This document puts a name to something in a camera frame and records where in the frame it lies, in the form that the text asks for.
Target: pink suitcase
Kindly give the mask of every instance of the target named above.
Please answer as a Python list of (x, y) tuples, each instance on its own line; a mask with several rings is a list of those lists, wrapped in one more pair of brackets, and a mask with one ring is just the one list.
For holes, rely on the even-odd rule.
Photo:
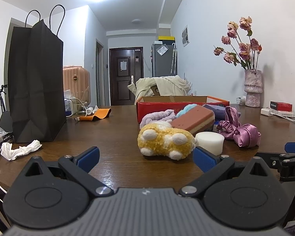
[(64, 66), (64, 90), (71, 90), (72, 96), (90, 104), (90, 72), (81, 66)]

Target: pink satin scrunchie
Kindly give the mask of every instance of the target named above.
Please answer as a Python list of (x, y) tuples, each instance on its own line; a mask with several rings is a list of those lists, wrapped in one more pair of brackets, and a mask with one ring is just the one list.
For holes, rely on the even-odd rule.
[(220, 121), (218, 130), (225, 139), (233, 139), (239, 147), (254, 147), (260, 144), (261, 134), (258, 129), (251, 125), (240, 125), (237, 109), (227, 106), (225, 108), (225, 121)]

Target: plush toy foot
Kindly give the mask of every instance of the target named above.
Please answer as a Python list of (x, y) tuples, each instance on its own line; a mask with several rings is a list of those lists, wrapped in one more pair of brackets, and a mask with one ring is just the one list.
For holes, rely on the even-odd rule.
[(169, 153), (169, 158), (173, 159), (173, 160), (180, 160), (182, 159), (183, 154), (178, 152), (178, 151), (171, 151)]
[(157, 133), (155, 130), (145, 130), (143, 133), (142, 133), (142, 137), (144, 138), (144, 140), (154, 140), (157, 138)]
[(153, 156), (154, 155), (154, 152), (149, 149), (149, 148), (141, 148), (141, 154), (145, 155), (145, 156)]
[(173, 143), (176, 145), (184, 145), (188, 142), (188, 138), (182, 133), (176, 133), (172, 136)]

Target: triangular hole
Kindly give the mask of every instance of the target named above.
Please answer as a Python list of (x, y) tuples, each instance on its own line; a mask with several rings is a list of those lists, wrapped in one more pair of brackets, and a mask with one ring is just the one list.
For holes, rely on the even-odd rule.
[(251, 172), (251, 175), (256, 175), (256, 176), (268, 176), (266, 171), (263, 169), (260, 163), (255, 163)]
[(41, 174), (43, 174), (43, 172), (41, 171), (39, 164), (35, 162), (30, 166), (30, 168), (26, 172), (25, 176), (37, 176), (37, 175), (41, 175)]

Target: table surface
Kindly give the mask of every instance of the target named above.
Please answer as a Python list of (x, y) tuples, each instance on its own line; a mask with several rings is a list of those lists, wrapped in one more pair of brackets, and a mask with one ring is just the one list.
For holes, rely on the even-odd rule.
[[(260, 109), (237, 106), (239, 121), (251, 123), (261, 133), (259, 147), (239, 148), (225, 141), (223, 154), (237, 161), (248, 161), (257, 151), (282, 152), (287, 142), (295, 142), (295, 123), (279, 117), (260, 115)], [(109, 118), (75, 122), (69, 118), (53, 142), (43, 143), (35, 153), (7, 161), (0, 157), (0, 182), (9, 187), (19, 172), (35, 155), (45, 161), (56, 161), (66, 154), (76, 156), (91, 146), (100, 149), (101, 158), (90, 174), (116, 190), (118, 187), (173, 187), (178, 191), (202, 171), (193, 163), (192, 155), (173, 161), (167, 157), (144, 157), (137, 146), (139, 125), (135, 106), (114, 106)]]

